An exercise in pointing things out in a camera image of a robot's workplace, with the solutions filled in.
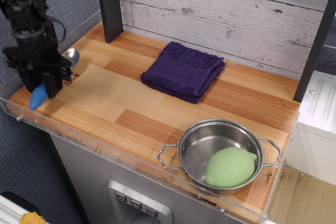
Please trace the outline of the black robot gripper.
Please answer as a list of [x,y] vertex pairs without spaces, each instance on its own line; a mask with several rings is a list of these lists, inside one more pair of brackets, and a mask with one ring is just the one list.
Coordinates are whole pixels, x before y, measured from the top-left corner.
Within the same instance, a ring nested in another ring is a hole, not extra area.
[[72,81],[71,62],[58,52],[58,39],[52,20],[41,28],[13,31],[17,46],[2,49],[7,65],[15,68],[26,89],[32,93],[43,82],[50,99],[62,89],[62,79]]

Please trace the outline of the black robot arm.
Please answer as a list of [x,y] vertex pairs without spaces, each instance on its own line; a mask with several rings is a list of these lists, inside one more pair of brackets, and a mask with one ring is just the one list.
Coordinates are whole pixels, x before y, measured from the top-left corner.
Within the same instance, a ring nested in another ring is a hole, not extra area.
[[1,11],[11,25],[16,47],[5,47],[6,63],[15,68],[29,92],[43,83],[51,99],[63,80],[75,78],[71,61],[58,52],[59,40],[46,0],[1,0]]

